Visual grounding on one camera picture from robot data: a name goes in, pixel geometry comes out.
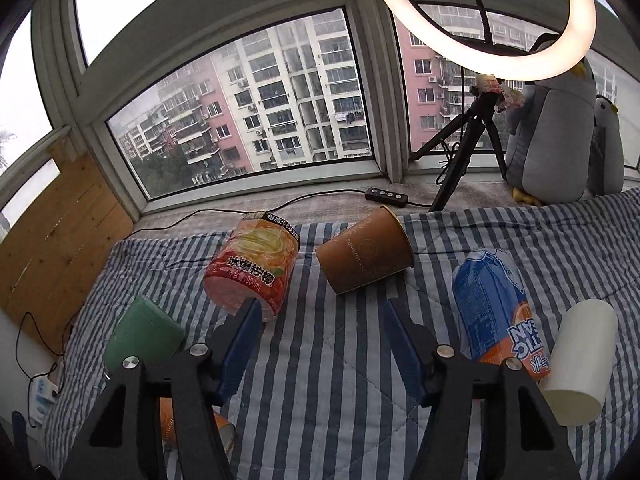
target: tripod leg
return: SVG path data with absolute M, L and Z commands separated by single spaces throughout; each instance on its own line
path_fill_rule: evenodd
M 484 124 L 478 118 L 470 119 L 466 126 L 465 137 L 460 142 L 460 147 L 456 151 L 456 156 L 447 170 L 447 176 L 438 190 L 433 205 L 429 209 L 430 212 L 442 211 L 447 205 L 449 198 L 456 190 L 456 186 L 460 182 L 460 178 L 465 173 L 466 167 L 469 165 L 471 155 L 474 152 L 476 144 L 484 133 Z
M 500 142 L 498 128 L 495 127 L 493 121 L 487 121 L 486 131 L 489 134 L 489 139 L 494 147 L 495 158 L 498 160 L 498 168 L 500 168 L 502 179 L 507 180 L 507 163 L 504 161 L 504 150 L 502 149 L 502 143 Z
M 438 144 L 448 139 L 456 131 L 458 131 L 460 129 L 460 126 L 462 126 L 462 124 L 464 124 L 465 121 L 466 121 L 466 117 L 464 114 L 458 115 L 443 129 L 441 129 L 437 134 L 435 134 L 435 136 L 433 136 L 431 139 L 425 142 L 424 146 L 421 147 L 417 152 L 412 153 L 411 157 L 409 158 L 409 161 L 418 160 L 419 158 L 429 153 Z

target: penguin beak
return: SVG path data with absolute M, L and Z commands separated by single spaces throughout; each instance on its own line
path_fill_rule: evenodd
M 587 77 L 587 68 L 583 62 L 579 62 L 571 70 L 569 70 L 575 77 L 585 79 Z

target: striped fabric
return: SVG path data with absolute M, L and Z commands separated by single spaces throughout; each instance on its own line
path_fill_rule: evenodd
M 609 301 L 620 320 L 616 365 L 604 416 L 569 430 L 585 479 L 603 479 L 640 428 L 640 189 L 571 205 L 493 208 L 401 217 L 415 268 L 337 297 L 314 248 L 347 224 L 299 226 L 300 254 L 286 307 L 264 327 L 238 394 L 222 409 L 239 437 L 239 479 L 402 479 L 414 462 L 428 410 L 406 396 L 378 311 L 405 298 L 415 322 L 442 343 L 468 343 L 451 275 L 465 255 L 501 248 L 524 277 L 550 352 L 562 314 L 580 300 Z M 44 427 L 44 446 L 60 471 L 102 386 L 101 357 L 118 318 L 145 294 L 203 341 L 225 314 L 206 297 L 202 274 L 225 234 L 118 243 L 95 283 L 66 348 L 68 378 Z M 465 478 L 475 478 L 480 437 L 474 410 Z M 170 479 L 177 457 L 167 452 Z

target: penguin foot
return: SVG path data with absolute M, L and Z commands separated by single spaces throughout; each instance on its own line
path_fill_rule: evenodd
M 544 205 L 542 202 L 540 202 L 539 199 L 531 196 L 529 193 L 525 193 L 523 190 L 518 189 L 517 187 L 513 188 L 513 199 L 516 202 L 522 202 L 524 204 L 534 205 L 536 207 L 542 207 Z

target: brown paper cup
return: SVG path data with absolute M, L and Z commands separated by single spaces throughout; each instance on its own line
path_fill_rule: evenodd
M 386 206 L 316 248 L 336 294 L 414 266 L 414 252 L 396 215 Z

